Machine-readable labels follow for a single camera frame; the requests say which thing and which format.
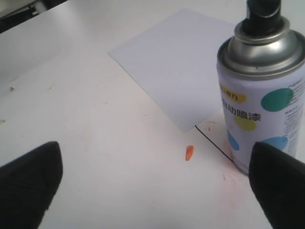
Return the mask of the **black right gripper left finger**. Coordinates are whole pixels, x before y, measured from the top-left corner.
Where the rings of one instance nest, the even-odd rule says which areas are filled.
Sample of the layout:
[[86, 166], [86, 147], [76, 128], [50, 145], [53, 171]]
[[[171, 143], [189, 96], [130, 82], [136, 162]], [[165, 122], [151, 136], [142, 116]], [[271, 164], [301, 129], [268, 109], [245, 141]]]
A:
[[0, 227], [37, 229], [63, 176], [60, 145], [47, 142], [0, 168]]

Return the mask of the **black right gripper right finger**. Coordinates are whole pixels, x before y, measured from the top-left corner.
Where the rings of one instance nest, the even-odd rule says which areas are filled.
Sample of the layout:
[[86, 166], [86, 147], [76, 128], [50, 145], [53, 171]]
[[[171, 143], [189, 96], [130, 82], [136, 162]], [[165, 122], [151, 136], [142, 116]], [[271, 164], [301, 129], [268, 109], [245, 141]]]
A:
[[249, 183], [274, 229], [305, 227], [305, 165], [264, 142], [256, 142]]

